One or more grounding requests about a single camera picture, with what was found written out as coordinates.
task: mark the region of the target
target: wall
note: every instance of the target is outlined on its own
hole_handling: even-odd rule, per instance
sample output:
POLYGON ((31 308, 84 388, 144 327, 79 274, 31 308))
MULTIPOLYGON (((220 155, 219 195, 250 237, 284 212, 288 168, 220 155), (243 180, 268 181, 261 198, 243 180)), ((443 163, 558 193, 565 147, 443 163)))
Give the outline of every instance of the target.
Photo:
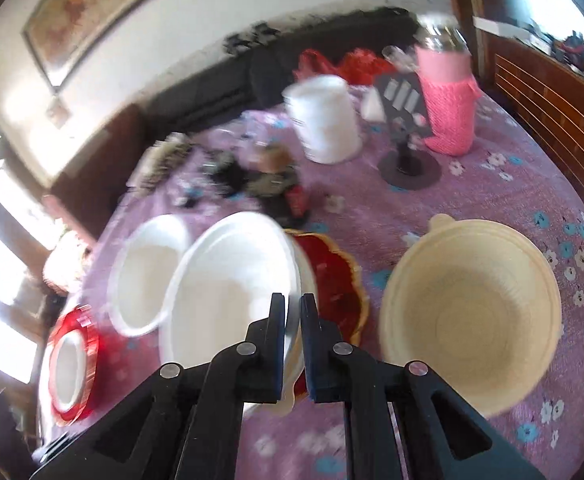
MULTIPOLYGON (((116 110, 144 89, 147 94, 148 88, 165 86, 175 68, 191 70, 184 60, 217 48, 227 34, 303 9, 338 4, 345 10, 372 0, 146 0, 105 35, 66 82, 60 96, 72 117, 61 130, 44 115, 52 93, 21 36, 38 1, 6 0, 0 8, 0 129, 47 185, 116 110)), ((424 2, 449 7, 449 0, 405 1, 413 7, 424 2)))

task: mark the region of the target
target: scalloped gold rim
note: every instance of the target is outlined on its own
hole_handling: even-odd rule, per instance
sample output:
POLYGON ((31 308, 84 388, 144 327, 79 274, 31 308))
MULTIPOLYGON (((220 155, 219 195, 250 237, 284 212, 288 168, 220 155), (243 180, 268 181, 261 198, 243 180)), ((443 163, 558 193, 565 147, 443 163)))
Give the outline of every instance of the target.
POLYGON ((352 286, 354 287, 354 291, 357 293, 361 303, 361 313, 360 316, 358 316, 358 324, 354 329, 354 332, 352 332, 352 336, 350 337, 350 343, 359 346, 361 342, 361 333, 363 332, 363 328, 368 322, 368 317, 370 316, 370 297, 363 288, 363 282, 361 279, 361 266, 354 259, 354 256, 339 248, 337 243, 334 240, 332 240, 328 235, 324 235, 321 233, 307 233, 305 231, 299 231, 297 229, 285 229, 285 231, 293 236, 299 237, 313 236, 319 238, 319 240, 322 240, 325 243, 325 245, 328 246, 328 249, 330 250, 331 253, 340 256, 347 262, 348 266, 350 267, 350 271, 352 272, 352 286))

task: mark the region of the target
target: tablecloth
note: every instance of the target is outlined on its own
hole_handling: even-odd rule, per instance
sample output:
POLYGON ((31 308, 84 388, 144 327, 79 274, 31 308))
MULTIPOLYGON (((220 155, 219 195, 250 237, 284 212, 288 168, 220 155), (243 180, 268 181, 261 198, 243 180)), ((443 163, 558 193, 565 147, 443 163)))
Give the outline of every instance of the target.
MULTIPOLYGON (((357 104, 360 97, 360 91, 353 91, 357 104)), ((402 254, 426 232, 431 216, 447 213, 455 219, 502 222, 539 247, 560 288, 561 338, 549 370, 533 393, 490 422, 547 478, 569 479, 584 460, 584 205, 536 142, 483 96, 477 102, 476 140, 470 153, 459 158, 435 154, 443 168, 440 182, 429 189, 406 191, 386 184, 376 169, 380 157, 391 148, 382 125, 361 122, 365 143, 360 155, 324 166, 304 158, 294 130, 280 110, 254 112, 251 127, 255 121, 271 138, 288 145, 298 161, 312 209, 306 229, 328 234, 360 263, 371 303, 362 347, 377 357, 377 320, 384 286, 402 254)), ((241 128, 246 128, 245 121, 235 121, 226 129, 239 136, 241 128)), ((223 135, 232 142, 220 130, 199 139, 221 139, 223 143, 223 135)), ((219 219, 256 208, 243 195, 230 200, 203 199, 191 210, 174 206, 184 181, 198 174, 201 155, 191 155, 150 196, 125 197, 99 241, 81 298, 92 305, 101 333, 102 365, 94 393, 99 405, 71 431, 92 424, 160 364, 156 333, 125 339, 108 319, 108 276, 126 238, 160 214, 180 215, 193 237, 198 237, 219 219)), ((255 410, 245 419, 236 478, 342 480, 346 477, 344 455, 341 406, 314 405, 306 398, 285 418, 255 410)))

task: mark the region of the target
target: painting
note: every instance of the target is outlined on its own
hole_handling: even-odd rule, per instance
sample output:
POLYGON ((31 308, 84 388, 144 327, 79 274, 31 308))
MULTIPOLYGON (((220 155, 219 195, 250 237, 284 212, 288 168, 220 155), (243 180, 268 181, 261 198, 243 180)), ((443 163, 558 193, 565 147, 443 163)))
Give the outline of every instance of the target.
POLYGON ((140 0, 42 0, 24 36, 53 88, 112 24, 140 0))

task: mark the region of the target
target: pink object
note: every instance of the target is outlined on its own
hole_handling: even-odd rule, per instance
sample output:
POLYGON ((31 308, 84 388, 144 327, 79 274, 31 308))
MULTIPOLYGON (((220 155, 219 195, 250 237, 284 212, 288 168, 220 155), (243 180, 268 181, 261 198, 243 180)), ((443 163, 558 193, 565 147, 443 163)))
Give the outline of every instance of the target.
POLYGON ((472 56, 465 50, 439 52, 416 45, 419 75, 433 83, 458 83, 472 77, 472 56))
POLYGON ((472 75, 458 82, 433 82, 419 73, 433 137, 425 145, 445 155, 465 155, 474 141, 474 102, 482 95, 472 75))

